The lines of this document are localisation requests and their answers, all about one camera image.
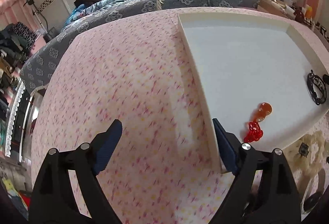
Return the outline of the white band gold watch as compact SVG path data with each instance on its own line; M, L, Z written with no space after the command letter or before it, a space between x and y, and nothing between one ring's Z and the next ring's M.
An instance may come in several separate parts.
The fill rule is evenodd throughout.
M298 191L301 198L301 213L308 214L318 204L324 194L326 171L320 169L317 174L304 176Z

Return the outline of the cream fluffy scrunchie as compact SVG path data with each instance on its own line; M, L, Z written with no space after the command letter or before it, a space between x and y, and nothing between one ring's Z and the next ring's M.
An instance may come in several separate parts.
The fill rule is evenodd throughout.
M324 170L328 179L328 150L324 133L316 130L307 133L283 150L297 186L308 182Z

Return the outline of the grey floral bed cover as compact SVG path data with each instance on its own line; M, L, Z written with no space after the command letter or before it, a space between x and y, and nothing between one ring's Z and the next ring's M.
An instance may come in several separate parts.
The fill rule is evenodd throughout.
M60 34L25 62L20 77L30 95L44 89L74 38L87 30L111 21L163 9L185 7L256 8L258 3L259 0L130 0L105 6L65 27Z

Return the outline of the white shallow tray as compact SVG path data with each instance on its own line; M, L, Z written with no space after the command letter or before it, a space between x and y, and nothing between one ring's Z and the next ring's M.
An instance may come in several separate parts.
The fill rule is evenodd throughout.
M257 11L194 12L178 15L178 28L198 89L215 171L220 159L213 119L243 140L261 103L272 113L260 124L257 150L284 149L328 112L316 105L307 75L328 73L328 51L308 27Z

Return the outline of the pink floral table cloth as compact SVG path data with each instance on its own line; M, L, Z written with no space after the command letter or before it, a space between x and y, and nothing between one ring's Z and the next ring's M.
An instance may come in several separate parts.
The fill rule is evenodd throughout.
M241 11L252 10L167 9L79 34L60 60L37 118L34 185L51 148L75 150L117 119L122 136L96 178L120 223L211 223L235 177L223 162L223 172L212 168L178 15ZM239 142L253 147L272 111L261 103ZM76 173L69 171L69 177L80 213L89 216Z

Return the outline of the clothes rack with clothes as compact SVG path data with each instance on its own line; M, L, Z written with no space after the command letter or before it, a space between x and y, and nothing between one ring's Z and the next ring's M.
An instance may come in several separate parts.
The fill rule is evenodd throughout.
M12 86L15 69L30 56L36 33L22 22L10 23L1 30L1 89Z

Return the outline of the dark red round jar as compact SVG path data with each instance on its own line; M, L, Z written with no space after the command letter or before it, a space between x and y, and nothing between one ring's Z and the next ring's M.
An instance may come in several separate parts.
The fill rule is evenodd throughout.
M295 19L294 19L295 21L297 21L299 23L304 23L305 16L300 9L296 9L294 12L294 15L295 15Z

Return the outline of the orange bottle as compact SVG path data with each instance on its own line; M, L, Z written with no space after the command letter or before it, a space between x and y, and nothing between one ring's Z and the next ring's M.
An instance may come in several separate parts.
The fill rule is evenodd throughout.
M312 19L313 18L313 8L309 5L306 5L305 7L306 12L305 12L305 18L307 19Z

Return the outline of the black tripod stand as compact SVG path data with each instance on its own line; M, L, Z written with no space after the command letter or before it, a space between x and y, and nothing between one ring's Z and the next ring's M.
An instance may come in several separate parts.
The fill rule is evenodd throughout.
M35 0L26 0L24 6L29 5L31 7L32 15L36 18L37 22L40 24L39 32L46 42L50 42L54 37L56 37L59 32L55 27L50 27L48 20L42 14L42 12L37 8Z

